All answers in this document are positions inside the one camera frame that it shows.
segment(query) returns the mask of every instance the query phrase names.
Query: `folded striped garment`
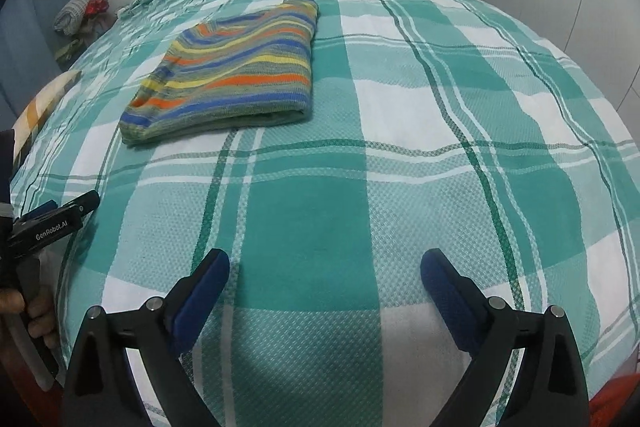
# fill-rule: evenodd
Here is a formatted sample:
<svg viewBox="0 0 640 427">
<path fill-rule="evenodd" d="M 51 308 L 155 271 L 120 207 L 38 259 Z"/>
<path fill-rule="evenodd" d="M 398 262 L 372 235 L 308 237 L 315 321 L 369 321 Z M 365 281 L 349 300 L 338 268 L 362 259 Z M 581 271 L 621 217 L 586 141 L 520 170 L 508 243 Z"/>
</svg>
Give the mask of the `folded striped garment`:
<svg viewBox="0 0 640 427">
<path fill-rule="evenodd" d="M 123 142 L 308 117 L 317 16 L 314 0 L 286 0 L 183 31 L 120 117 Z"/>
</svg>

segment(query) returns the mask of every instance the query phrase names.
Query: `bed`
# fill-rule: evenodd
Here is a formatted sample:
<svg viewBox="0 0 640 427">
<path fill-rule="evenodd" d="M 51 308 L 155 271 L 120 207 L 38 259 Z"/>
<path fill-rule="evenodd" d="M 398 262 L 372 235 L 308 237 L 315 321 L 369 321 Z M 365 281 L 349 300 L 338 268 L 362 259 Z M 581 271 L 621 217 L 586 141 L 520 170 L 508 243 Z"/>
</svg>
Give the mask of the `bed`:
<svg viewBox="0 0 640 427">
<path fill-rule="evenodd" d="M 468 364 L 420 284 L 437 247 L 486 295 L 561 305 L 593 396 L 639 340 L 640 153 L 580 68 L 499 10 L 315 0 L 309 121 L 123 145 L 179 32 L 281 1 L 135 0 L 76 63 L 12 184 L 18 215 L 102 198 L 52 251 L 65 360 L 89 306 L 165 295 L 217 247 L 230 281 L 182 363 L 222 425 L 428 425 Z"/>
</svg>

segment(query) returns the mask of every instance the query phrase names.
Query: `finger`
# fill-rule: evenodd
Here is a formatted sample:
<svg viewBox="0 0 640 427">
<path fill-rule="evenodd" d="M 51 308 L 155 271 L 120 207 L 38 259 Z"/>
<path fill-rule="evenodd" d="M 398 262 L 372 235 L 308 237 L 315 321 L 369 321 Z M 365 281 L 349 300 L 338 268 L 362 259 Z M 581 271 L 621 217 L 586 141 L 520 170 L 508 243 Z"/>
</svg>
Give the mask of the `finger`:
<svg viewBox="0 0 640 427">
<path fill-rule="evenodd" d="M 0 313 L 20 313 L 24 309 L 24 299 L 17 290 L 0 290 Z"/>
<path fill-rule="evenodd" d="M 27 312 L 32 319 L 44 315 L 53 309 L 53 295 L 48 286 L 40 286 L 38 295 L 27 306 Z"/>
<path fill-rule="evenodd" d="M 55 331 L 47 333 L 44 335 L 44 345 L 49 347 L 49 349 L 54 349 L 60 345 L 60 337 Z"/>
<path fill-rule="evenodd" d="M 56 316 L 52 311 L 44 314 L 42 317 L 33 319 L 28 326 L 29 334 L 37 339 L 47 333 L 51 333 L 56 328 Z"/>
</svg>

